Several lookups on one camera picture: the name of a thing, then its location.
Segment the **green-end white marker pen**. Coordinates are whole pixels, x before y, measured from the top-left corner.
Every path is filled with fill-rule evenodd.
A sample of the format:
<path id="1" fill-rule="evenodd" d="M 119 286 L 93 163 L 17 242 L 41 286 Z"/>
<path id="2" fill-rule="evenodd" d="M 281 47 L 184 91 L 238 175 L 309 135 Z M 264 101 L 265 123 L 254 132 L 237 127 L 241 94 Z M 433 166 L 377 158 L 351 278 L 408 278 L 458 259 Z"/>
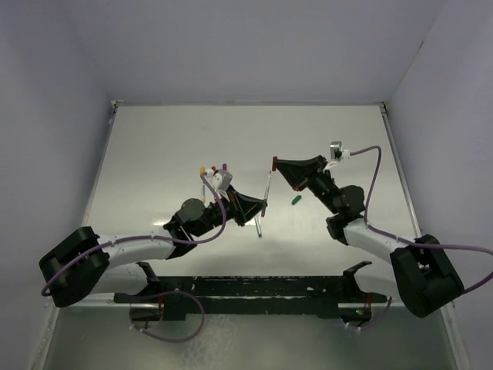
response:
<path id="1" fill-rule="evenodd" d="M 255 216 L 255 226 L 256 226 L 257 236 L 259 238 L 262 238 L 263 237 L 263 230 L 262 230 L 262 225 L 261 225 L 261 217 L 259 215 Z"/>

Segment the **green pen cap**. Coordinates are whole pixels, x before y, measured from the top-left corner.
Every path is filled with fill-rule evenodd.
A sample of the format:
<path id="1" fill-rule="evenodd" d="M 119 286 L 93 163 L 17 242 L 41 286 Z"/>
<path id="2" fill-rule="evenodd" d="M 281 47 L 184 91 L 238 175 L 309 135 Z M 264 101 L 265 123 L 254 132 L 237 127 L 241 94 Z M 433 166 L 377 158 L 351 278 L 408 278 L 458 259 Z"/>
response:
<path id="1" fill-rule="evenodd" d="M 295 198 L 292 199 L 291 204 L 295 205 L 297 204 L 300 200 L 302 199 L 301 195 L 297 195 Z"/>

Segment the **yellow-end white marker pen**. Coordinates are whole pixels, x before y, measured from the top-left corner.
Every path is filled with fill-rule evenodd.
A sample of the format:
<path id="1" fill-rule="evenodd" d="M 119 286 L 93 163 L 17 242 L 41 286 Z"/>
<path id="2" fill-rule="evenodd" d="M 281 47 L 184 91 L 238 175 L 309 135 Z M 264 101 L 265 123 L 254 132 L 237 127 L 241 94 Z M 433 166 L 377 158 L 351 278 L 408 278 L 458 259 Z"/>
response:
<path id="1" fill-rule="evenodd" d="M 200 199 L 203 203 L 206 202 L 206 186 L 203 182 L 204 175 L 205 173 L 203 173 L 202 175 L 200 174 Z"/>

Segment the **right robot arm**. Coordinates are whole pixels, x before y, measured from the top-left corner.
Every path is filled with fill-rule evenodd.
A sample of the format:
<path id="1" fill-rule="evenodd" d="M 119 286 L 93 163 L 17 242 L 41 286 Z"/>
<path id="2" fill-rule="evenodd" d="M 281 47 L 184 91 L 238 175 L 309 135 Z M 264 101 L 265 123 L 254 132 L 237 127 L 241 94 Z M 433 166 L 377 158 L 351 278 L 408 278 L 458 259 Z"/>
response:
<path id="1" fill-rule="evenodd" d="M 348 300 L 361 301 L 369 293 L 396 297 L 414 316 L 424 318 L 464 294 L 462 280 L 434 237 L 401 241 L 372 230 L 364 219 L 364 189 L 338 187 L 327 164 L 323 156 L 309 160 L 274 157 L 272 168 L 293 190 L 308 189 L 332 213 L 326 224 L 334 240 L 391 266 L 388 273 L 356 273 L 346 279 L 342 290 Z"/>

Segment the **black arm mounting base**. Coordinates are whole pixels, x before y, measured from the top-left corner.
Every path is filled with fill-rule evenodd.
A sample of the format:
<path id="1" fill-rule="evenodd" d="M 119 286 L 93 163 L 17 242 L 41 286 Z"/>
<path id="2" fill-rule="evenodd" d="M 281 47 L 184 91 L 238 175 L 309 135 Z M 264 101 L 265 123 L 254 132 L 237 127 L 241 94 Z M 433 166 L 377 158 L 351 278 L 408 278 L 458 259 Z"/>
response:
<path id="1" fill-rule="evenodd" d="M 369 321 L 381 294 L 364 293 L 355 281 L 359 263 L 341 276 L 175 276 L 163 277 L 142 263 L 147 285 L 137 294 L 116 293 L 137 321 L 183 321 L 187 315 L 310 315 L 322 319 Z"/>

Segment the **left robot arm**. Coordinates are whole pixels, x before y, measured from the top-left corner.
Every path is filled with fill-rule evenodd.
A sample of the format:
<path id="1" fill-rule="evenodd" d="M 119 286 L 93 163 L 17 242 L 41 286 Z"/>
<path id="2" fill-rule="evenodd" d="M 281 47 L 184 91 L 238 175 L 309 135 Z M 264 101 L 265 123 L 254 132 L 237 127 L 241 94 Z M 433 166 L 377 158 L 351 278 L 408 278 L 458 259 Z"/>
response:
<path id="1" fill-rule="evenodd" d="M 39 261 L 45 279 L 42 296 L 50 297 L 58 308 L 102 293 L 150 302 L 159 285 L 145 266 L 147 261 L 182 257 L 217 239 L 229 220 L 242 227 L 266 208 L 266 200 L 228 187 L 209 204 L 196 198 L 184 201 L 167 223 L 148 234 L 103 237 L 91 227 L 80 227 Z"/>

